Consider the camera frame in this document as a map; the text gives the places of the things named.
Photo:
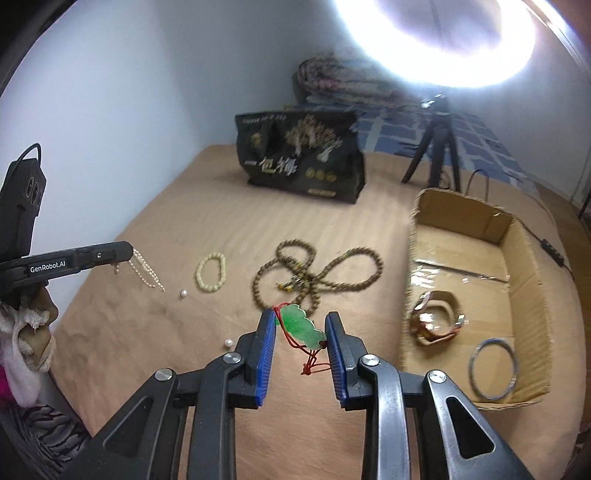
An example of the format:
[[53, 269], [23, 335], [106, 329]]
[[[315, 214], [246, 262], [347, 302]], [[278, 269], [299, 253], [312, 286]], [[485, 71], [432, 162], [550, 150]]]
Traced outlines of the gloved left hand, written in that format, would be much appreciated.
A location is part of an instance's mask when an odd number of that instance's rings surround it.
[[17, 307], [1, 301], [1, 369], [13, 401], [29, 408], [40, 396], [41, 375], [49, 371], [55, 353], [50, 325], [58, 308], [46, 287], [16, 300]]

